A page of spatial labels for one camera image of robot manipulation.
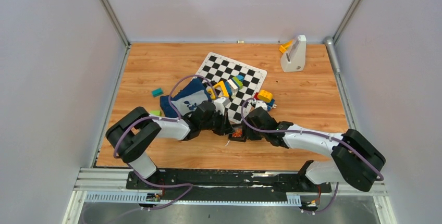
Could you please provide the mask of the blue t-shirt garment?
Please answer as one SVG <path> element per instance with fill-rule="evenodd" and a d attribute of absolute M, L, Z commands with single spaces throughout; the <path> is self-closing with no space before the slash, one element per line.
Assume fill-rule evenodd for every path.
<path fill-rule="evenodd" d="M 211 101 L 202 79 L 192 79 L 177 95 L 171 97 L 171 103 L 182 116 L 195 111 L 204 101 Z M 165 117 L 177 118 L 177 113 L 168 102 L 168 95 L 159 97 L 159 104 Z"/>

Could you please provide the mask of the red leaf brooch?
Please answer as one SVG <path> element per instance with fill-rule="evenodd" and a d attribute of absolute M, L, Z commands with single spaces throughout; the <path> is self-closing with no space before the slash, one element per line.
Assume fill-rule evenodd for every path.
<path fill-rule="evenodd" d="M 231 138 L 233 139 L 241 139 L 242 138 L 242 130 L 237 129 L 234 133 L 231 134 Z"/>

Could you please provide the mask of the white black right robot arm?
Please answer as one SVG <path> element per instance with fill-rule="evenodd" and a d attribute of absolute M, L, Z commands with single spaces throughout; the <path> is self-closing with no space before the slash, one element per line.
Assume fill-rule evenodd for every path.
<path fill-rule="evenodd" d="M 356 129 L 345 133 L 311 130 L 288 121 L 278 122 L 260 107 L 241 118 L 247 129 L 273 146 L 307 150 L 330 158 L 328 162 L 307 164 L 305 172 L 297 178 L 304 191 L 312 191 L 325 182 L 346 182 L 368 192 L 374 182 L 384 179 L 381 170 L 386 158 Z"/>

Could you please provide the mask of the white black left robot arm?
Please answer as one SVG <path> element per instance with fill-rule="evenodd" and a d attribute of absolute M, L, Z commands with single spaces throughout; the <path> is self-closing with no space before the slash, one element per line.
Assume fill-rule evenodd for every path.
<path fill-rule="evenodd" d="M 147 189 L 154 189 L 160 176 L 157 166 L 145 152 L 149 145 L 156 138 L 187 141 L 205 130 L 220 136 L 234 133 L 228 110 L 221 103 L 203 101 L 180 119 L 151 115 L 143 107 L 136 107 L 112 125 L 105 137 L 116 157 L 140 176 L 140 183 Z"/>

